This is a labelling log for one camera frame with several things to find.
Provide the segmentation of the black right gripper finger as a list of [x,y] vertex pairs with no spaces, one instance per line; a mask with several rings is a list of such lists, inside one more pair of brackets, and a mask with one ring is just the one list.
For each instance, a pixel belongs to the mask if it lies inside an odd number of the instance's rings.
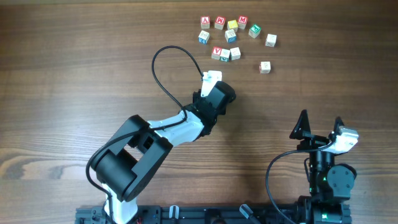
[[294,129],[292,130],[289,138],[290,139],[306,139],[310,138],[311,136],[311,129],[310,123],[308,120],[308,113],[307,110],[302,110],[301,114],[298,118],[297,124],[295,125]]
[[334,131],[335,133],[339,133],[339,132],[340,132],[340,126],[344,126],[344,123],[343,123],[341,117],[338,116],[338,117],[336,117],[336,119],[335,119],[335,124],[334,124],[333,131]]

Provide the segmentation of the plain block red side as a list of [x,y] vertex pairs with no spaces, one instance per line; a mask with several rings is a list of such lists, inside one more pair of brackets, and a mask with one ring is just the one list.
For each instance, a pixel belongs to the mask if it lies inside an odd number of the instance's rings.
[[270,62],[261,62],[259,65],[260,73],[270,73],[271,71],[271,63]]

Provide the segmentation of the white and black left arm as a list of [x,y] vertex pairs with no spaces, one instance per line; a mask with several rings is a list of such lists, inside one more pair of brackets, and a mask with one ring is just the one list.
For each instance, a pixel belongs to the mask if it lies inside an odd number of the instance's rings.
[[234,89],[217,81],[207,95],[195,92],[193,102],[173,117],[160,121],[146,121],[139,115],[128,118],[86,165],[99,180],[94,187],[106,194],[106,222],[132,221],[138,212],[137,196],[171,149],[209,135],[217,117],[224,115],[235,99]]

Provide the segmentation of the red V block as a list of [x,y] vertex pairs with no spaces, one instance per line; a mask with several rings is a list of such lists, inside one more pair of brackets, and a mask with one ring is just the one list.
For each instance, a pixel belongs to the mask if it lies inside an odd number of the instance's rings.
[[211,51],[212,59],[220,60],[221,52],[222,52],[222,48],[221,47],[214,46],[212,51]]

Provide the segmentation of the green V block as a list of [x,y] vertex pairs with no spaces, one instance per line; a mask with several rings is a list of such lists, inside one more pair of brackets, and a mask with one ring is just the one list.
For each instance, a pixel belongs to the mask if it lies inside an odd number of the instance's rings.
[[222,62],[229,62],[231,51],[228,49],[221,49],[220,60]]

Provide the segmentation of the plain block with drawing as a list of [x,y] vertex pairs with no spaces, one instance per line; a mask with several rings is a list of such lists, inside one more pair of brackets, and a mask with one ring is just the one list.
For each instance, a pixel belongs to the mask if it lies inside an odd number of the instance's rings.
[[237,60],[237,59],[241,58],[241,51],[240,51],[239,47],[230,49],[230,57],[231,57],[231,60]]

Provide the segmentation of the blue side block left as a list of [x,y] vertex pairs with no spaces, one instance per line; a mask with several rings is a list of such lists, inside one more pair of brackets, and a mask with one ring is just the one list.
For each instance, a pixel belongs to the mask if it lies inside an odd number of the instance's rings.
[[198,41],[202,44],[207,44],[210,38],[210,33],[202,30],[198,36]]

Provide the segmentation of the blue side block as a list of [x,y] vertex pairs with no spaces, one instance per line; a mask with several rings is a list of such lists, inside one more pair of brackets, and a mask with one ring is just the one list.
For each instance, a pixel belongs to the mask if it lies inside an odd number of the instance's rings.
[[237,38],[236,33],[233,29],[226,30],[224,36],[225,36],[227,43],[235,42],[236,38]]
[[207,44],[210,38],[210,33],[202,30],[198,36],[198,41],[202,44]]

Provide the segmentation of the blue side block centre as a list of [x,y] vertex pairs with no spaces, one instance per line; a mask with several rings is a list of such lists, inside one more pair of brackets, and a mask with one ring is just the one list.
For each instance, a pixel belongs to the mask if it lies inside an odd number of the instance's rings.
[[236,38],[237,38],[236,33],[233,29],[226,30],[224,36],[225,36],[227,43],[235,42]]

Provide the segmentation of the red A letter block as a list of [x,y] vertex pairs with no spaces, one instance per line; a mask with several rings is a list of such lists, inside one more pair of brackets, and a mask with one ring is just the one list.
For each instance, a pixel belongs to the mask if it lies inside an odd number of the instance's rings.
[[210,28],[210,17],[209,16],[201,16],[201,28],[202,29],[209,29]]

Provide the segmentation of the red M block left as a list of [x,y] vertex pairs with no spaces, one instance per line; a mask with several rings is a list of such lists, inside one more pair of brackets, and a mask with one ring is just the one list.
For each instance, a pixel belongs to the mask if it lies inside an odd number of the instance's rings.
[[215,19],[215,23],[214,23],[215,29],[223,30],[225,22],[226,22],[226,19],[224,17],[218,16]]

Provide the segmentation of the red m block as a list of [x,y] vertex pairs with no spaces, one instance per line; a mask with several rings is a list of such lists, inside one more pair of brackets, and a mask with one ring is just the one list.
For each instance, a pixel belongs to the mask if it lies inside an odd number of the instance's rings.
[[237,20],[237,23],[238,23],[238,28],[239,29],[245,29],[246,25],[248,23],[248,17],[247,16],[239,16],[238,20]]
[[226,22],[226,19],[224,17],[218,16],[215,19],[215,23],[214,23],[215,29],[223,30],[225,22]]

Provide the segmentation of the yellow top block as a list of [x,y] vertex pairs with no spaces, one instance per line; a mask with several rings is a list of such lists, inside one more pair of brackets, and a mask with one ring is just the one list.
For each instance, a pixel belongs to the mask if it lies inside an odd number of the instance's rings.
[[238,23],[237,20],[231,20],[227,22],[227,29],[228,30],[234,30],[235,32],[238,31]]

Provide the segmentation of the green top block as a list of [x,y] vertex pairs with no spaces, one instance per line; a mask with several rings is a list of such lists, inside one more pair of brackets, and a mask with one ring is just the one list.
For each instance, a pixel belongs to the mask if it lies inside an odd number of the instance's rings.
[[261,27],[257,24],[253,24],[249,29],[249,36],[255,39],[261,32]]

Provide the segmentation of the plain wooden block far right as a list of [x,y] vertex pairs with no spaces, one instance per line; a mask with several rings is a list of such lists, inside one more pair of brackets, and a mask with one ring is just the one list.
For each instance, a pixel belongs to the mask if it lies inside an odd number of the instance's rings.
[[265,46],[267,47],[275,47],[277,41],[277,35],[268,34],[266,38]]

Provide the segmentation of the red M block right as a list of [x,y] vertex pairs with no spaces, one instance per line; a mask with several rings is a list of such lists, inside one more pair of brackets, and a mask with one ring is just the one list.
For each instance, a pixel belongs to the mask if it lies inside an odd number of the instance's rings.
[[248,23],[248,17],[247,16],[239,16],[238,20],[237,20],[237,23],[238,23],[238,28],[239,29],[245,29],[246,25]]

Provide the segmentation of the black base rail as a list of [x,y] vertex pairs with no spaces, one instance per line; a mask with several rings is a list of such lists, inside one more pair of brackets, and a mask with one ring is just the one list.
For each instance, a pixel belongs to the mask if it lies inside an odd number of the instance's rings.
[[137,213],[128,223],[133,224],[212,224],[212,223],[340,223],[353,222],[348,205],[317,208],[305,205],[283,205],[276,210],[265,207],[160,207],[155,205],[138,207]]

